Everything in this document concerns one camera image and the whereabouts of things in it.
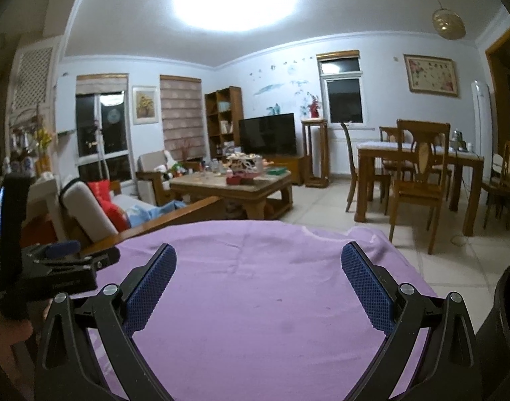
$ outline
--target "window pane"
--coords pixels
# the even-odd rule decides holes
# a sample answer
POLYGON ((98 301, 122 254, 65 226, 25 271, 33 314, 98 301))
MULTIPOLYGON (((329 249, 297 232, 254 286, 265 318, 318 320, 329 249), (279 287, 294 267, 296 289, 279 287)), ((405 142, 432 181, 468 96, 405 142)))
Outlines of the window pane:
MULTIPOLYGON (((106 179, 106 171, 105 166, 101 163, 101 167, 103 170, 103 179, 106 179)), ((84 166, 78 167, 78 174, 80 179, 86 182, 94 182, 97 180, 101 180, 101 175, 99 174, 99 162, 85 164, 84 166)))
POLYGON ((125 135, 125 94, 101 95, 101 117, 105 153, 127 150, 125 135))
POLYGON ((360 71, 358 65, 358 57, 353 58, 340 58, 339 60, 331 60, 328 62, 322 62, 322 74, 342 74, 345 72, 360 71))
POLYGON ((129 156, 122 155, 106 160, 109 166, 110 180, 119 180, 121 182, 131 180, 129 156))
POLYGON ((332 123, 363 123, 358 79, 327 81, 332 123))
MULTIPOLYGON (((83 166, 79 166, 78 174, 80 175, 80 179, 86 182, 101 180, 101 176, 99 175, 99 163, 101 163, 101 168, 103 170, 103 179, 107 179, 105 166, 102 161, 96 161, 93 163, 84 164, 83 166)), ((109 168, 110 180, 119 180, 124 182, 126 180, 133 179, 130 174, 130 163, 128 155, 109 158, 106 160, 106 165, 109 168)))
POLYGON ((78 156, 96 154, 94 95, 76 97, 76 119, 78 156))

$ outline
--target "blue blanket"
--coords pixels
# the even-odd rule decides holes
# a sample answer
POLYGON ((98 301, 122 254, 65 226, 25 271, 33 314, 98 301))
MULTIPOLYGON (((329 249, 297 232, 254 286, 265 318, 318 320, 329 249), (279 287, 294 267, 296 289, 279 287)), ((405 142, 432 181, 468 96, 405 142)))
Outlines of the blue blanket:
POLYGON ((164 206, 158 206, 152 210, 146 210, 139 205, 134 205, 127 210, 127 217, 129 218, 130 227, 134 228, 185 206, 186 204, 179 200, 173 200, 164 206))

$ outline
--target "television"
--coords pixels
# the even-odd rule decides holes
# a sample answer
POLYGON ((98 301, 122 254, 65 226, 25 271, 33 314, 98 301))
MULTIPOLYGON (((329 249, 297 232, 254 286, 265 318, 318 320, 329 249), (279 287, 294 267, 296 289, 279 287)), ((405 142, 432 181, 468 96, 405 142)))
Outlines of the television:
POLYGON ((240 144, 246 154, 297 154, 293 113, 242 119, 239 126, 240 144))

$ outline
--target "screw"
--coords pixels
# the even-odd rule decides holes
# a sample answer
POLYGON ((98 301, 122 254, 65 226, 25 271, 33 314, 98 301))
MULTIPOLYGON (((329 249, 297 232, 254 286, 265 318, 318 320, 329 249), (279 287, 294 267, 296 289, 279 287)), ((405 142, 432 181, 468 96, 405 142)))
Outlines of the screw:
POLYGON ((400 291, 406 296, 412 296, 414 294, 414 287, 408 283, 404 283, 400 286, 400 291))
POLYGON ((103 294, 105 296, 113 296, 118 291, 118 286, 111 283, 103 288, 103 294))
POLYGON ((62 303, 67 298, 67 294, 65 292, 59 292, 54 296, 54 301, 56 303, 62 303))
POLYGON ((459 294, 458 292, 452 292, 450 294, 450 298, 456 303, 460 303, 463 301, 463 297, 461 297, 461 294, 459 294))

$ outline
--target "lattice cabinet door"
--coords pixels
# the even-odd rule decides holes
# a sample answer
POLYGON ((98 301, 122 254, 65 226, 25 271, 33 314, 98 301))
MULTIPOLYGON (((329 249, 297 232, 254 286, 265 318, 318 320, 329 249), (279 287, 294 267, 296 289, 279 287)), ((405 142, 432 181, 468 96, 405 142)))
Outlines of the lattice cabinet door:
POLYGON ((6 128, 29 119, 37 106, 45 125, 54 130, 54 82, 61 36, 18 48, 15 53, 6 101, 6 128))

